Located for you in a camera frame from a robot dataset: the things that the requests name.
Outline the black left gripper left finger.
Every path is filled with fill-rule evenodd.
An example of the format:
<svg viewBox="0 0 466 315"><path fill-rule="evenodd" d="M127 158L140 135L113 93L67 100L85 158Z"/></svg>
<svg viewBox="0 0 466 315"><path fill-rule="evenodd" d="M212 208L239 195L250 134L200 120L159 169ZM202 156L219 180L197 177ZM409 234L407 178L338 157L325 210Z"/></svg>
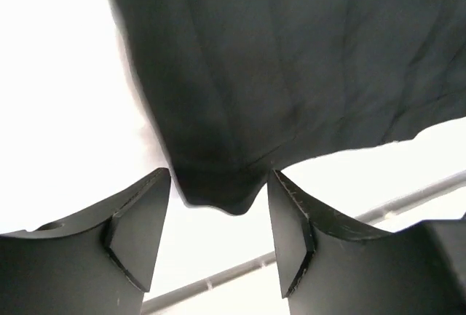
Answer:
<svg viewBox="0 0 466 315"><path fill-rule="evenodd" d="M1 236L3 314L139 314L167 213L170 173L39 229Z"/></svg>

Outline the black pleated skirt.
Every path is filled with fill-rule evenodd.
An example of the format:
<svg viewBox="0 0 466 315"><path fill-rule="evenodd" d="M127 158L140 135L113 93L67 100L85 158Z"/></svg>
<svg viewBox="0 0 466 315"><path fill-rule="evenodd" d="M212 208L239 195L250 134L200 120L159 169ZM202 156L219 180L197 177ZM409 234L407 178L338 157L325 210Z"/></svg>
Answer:
<svg viewBox="0 0 466 315"><path fill-rule="evenodd" d="M111 0L187 204L465 116L465 0Z"/></svg>

